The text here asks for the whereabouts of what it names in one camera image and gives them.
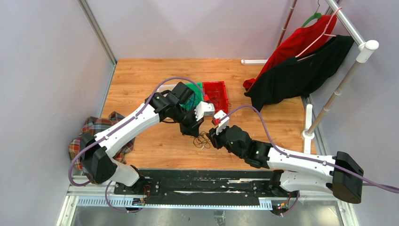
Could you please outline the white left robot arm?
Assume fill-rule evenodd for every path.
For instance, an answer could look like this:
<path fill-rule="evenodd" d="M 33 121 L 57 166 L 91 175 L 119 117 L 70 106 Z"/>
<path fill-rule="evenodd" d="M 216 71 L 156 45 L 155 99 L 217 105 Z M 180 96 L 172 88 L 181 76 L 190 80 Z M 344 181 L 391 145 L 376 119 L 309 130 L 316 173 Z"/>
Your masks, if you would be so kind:
<path fill-rule="evenodd" d="M 138 170 L 116 161 L 114 156 L 141 132 L 165 118 L 177 122 L 183 135 L 198 137 L 206 111 L 213 107 L 208 103 L 208 97 L 204 96 L 204 100 L 196 107 L 185 109 L 184 105 L 193 95 L 194 92 L 182 82 L 172 90 L 154 90 L 134 112 L 112 127 L 95 135 L 88 132 L 82 134 L 80 151 L 73 160 L 81 162 L 90 176 L 89 182 L 101 184 L 112 180 L 126 185 L 132 194 L 140 194 L 144 189 L 144 181 Z"/>

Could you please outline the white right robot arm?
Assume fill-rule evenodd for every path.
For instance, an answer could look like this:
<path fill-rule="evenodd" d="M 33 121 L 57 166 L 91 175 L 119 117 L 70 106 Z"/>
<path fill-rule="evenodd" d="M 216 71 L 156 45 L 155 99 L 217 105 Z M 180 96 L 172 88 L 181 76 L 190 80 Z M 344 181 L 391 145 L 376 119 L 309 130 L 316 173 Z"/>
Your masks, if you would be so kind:
<path fill-rule="evenodd" d="M 269 190 L 275 196 L 285 192 L 316 191 L 335 198 L 361 203 L 364 170 L 345 152 L 336 155 L 312 155 L 273 147 L 253 140 L 238 126 L 221 131 L 209 130 L 206 136 L 216 149 L 225 148 L 251 167 L 272 169 Z"/>

